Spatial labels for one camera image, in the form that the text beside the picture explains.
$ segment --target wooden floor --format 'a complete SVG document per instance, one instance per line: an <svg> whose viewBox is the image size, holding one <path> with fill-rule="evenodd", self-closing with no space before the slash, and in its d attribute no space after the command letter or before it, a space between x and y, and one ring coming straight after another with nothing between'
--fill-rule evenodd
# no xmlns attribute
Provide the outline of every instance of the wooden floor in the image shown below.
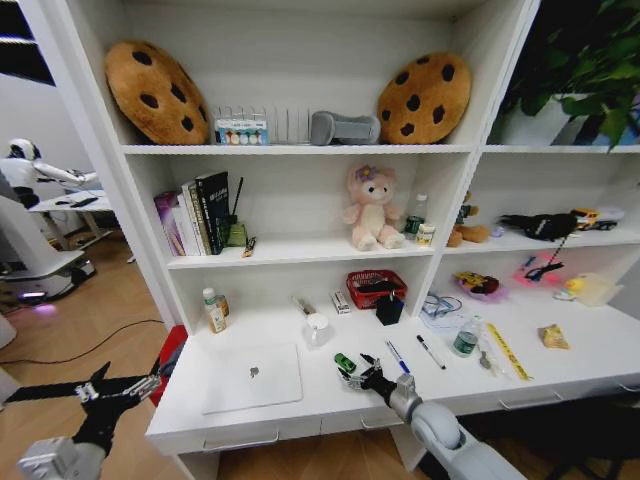
<svg viewBox="0 0 640 480"><path fill-rule="evenodd" d="M118 327L159 318L138 267L126 263L130 252L112 235L88 252L98 274L67 298L48 307L22 309L8 319L18 337L0 350L0 361L15 358L57 360L88 350ZM112 362L109 374L147 372L166 336L160 324L143 324L118 334L80 360L51 366L14 365L5 369L23 385L82 380ZM144 432L154 407L144 404L125 413L103 479L182 479L173 462L159 455ZM15 462L34 441L73 435L84 418L75 398L11 404L0 413L0 478L21 479ZM553 464L513 440L494 446L527 478L543 479ZM405 472L387 430L349 432L281 442L222 455L220 480L400 480L426 479ZM564 478L584 478L570 472ZM627 462L621 479L640 478L640 462Z"/></svg>

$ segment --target cookie pillow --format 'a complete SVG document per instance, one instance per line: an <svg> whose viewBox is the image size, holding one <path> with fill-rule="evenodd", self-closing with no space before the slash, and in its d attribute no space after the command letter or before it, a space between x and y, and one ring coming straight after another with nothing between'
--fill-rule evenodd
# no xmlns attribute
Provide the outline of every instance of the cookie pillow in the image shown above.
<svg viewBox="0 0 640 480"><path fill-rule="evenodd" d="M207 106L193 80L167 52L148 42L117 43L105 72L122 113L158 144L209 140Z"/></svg>
<svg viewBox="0 0 640 480"><path fill-rule="evenodd" d="M431 53L407 65L378 100L381 141L426 144L446 137L469 103L471 71L453 53Z"/></svg>

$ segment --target yellow tape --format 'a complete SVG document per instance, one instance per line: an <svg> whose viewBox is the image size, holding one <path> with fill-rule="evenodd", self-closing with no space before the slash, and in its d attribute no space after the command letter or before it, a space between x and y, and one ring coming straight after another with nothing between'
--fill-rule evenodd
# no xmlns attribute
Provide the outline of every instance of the yellow tape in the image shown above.
<svg viewBox="0 0 640 480"><path fill-rule="evenodd" d="M500 335L500 332L498 332L498 329L495 327L495 325L493 323L487 323L487 328L495 337L498 345L500 345L500 348L502 349L502 352L506 355L509 362L511 362L511 365L515 369L518 376L523 380L531 380L533 377L530 377L524 367L520 364L518 358L513 354L513 352L509 348L509 345L507 344L507 342L505 342L504 338L502 338L502 335Z"/></svg>

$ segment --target blue pen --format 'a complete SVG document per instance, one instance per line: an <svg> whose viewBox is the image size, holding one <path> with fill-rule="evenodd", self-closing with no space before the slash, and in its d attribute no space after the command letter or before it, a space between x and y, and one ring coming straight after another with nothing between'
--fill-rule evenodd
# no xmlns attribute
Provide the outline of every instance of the blue pen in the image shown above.
<svg viewBox="0 0 640 480"><path fill-rule="evenodd" d="M411 373L411 371L409 371L409 367L407 367L407 364L404 363L404 360L402 360L402 357L396 350L396 347L393 346L393 343L391 343L389 340L385 340L385 343L387 344L387 347L389 347L389 350L391 350L391 355L393 355L393 358L396 359L396 361L400 364L402 370L404 370L404 373Z"/></svg>

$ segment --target white wall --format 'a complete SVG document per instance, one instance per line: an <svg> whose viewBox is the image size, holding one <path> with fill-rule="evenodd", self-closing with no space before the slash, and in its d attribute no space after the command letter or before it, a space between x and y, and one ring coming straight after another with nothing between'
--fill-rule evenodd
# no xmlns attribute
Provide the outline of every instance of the white wall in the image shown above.
<svg viewBox="0 0 640 480"><path fill-rule="evenodd" d="M93 171L60 94L50 85L0 75L0 155L8 151L12 138L28 138L45 162L58 168ZM40 199L64 194L57 184L36 187ZM66 233L82 225L75 214L54 213Z"/></svg>
<svg viewBox="0 0 640 480"><path fill-rule="evenodd" d="M640 319L640 262L637 262L620 282L625 288L609 302L612 306Z"/></svg>

